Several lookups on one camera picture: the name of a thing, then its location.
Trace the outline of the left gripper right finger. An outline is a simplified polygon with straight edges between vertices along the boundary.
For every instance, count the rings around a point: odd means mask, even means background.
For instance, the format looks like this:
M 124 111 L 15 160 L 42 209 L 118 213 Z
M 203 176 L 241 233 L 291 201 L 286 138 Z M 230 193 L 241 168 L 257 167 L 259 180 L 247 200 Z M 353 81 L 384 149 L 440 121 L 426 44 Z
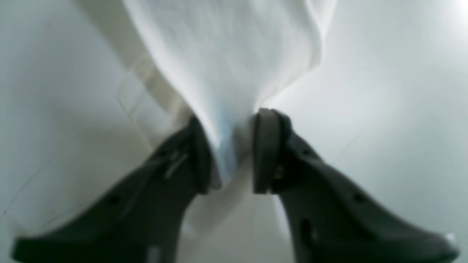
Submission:
M 297 135 L 284 113 L 261 108 L 253 143 L 256 194 L 279 197 L 298 263 L 451 263 L 455 237 L 398 218 Z

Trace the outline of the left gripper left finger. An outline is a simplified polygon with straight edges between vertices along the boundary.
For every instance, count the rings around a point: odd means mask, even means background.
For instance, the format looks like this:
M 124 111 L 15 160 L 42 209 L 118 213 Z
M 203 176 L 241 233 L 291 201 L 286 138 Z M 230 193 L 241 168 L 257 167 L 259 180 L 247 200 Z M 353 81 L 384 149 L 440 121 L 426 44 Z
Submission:
M 16 239 L 22 263 L 173 263 L 185 212 L 210 187 L 212 155 L 196 117 L 76 219 Z

